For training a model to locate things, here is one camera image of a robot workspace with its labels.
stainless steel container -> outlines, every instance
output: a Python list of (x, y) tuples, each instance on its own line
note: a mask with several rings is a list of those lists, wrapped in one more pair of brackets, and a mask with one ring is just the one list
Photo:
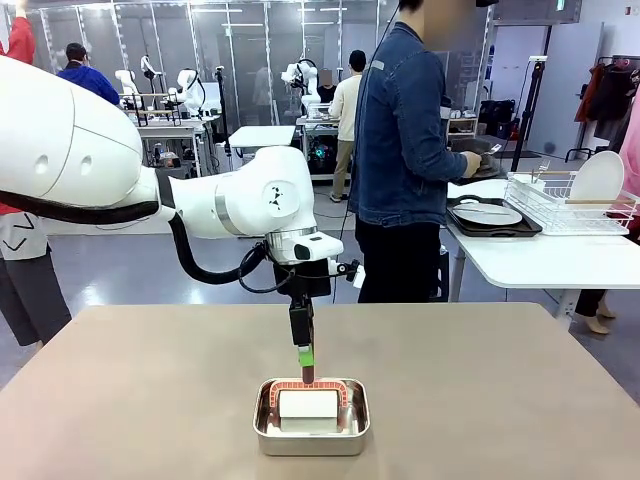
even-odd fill
[(278, 408), (269, 402), (271, 385), (277, 378), (267, 380), (258, 391), (253, 414), (253, 429), (258, 435), (260, 451), (272, 456), (353, 456), (365, 447), (371, 425), (369, 405), (364, 386), (357, 380), (336, 379), (347, 386), (346, 408), (339, 408), (338, 425), (341, 431), (330, 434), (283, 433), (280, 430)]

denim jacket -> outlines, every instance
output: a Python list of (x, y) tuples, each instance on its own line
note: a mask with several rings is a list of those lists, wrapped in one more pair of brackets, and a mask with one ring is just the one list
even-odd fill
[(447, 182), (466, 158), (446, 148), (444, 68), (398, 22), (360, 82), (349, 209), (384, 226), (444, 224)]

black tray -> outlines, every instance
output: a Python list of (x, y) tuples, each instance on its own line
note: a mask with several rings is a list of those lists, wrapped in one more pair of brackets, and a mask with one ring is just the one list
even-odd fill
[[(515, 225), (490, 226), (482, 225), (468, 220), (463, 220), (454, 214), (451, 209), (460, 205), (464, 200), (477, 200), (479, 203), (499, 205), (511, 208), (522, 215), (522, 221)], [(447, 213), (450, 221), (468, 237), (533, 237), (542, 232), (542, 227), (534, 222), (529, 216), (521, 212), (509, 202), (502, 198), (481, 198), (475, 195), (463, 195), (462, 197), (447, 201)]]

man's hand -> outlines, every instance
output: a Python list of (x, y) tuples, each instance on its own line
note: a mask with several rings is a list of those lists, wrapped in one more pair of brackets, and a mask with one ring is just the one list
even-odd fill
[(16, 0), (16, 17), (27, 18), (29, 0)]
[(473, 152), (462, 152), (462, 154), (467, 157), (467, 169), (462, 176), (464, 178), (471, 178), (478, 171), (478, 168), (480, 168), (482, 157)]

white wire dish rack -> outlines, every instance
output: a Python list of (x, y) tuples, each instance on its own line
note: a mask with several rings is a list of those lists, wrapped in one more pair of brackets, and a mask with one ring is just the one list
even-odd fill
[(640, 198), (622, 191), (617, 199), (571, 200), (576, 173), (510, 173), (505, 200), (538, 222), (545, 235), (629, 233)]

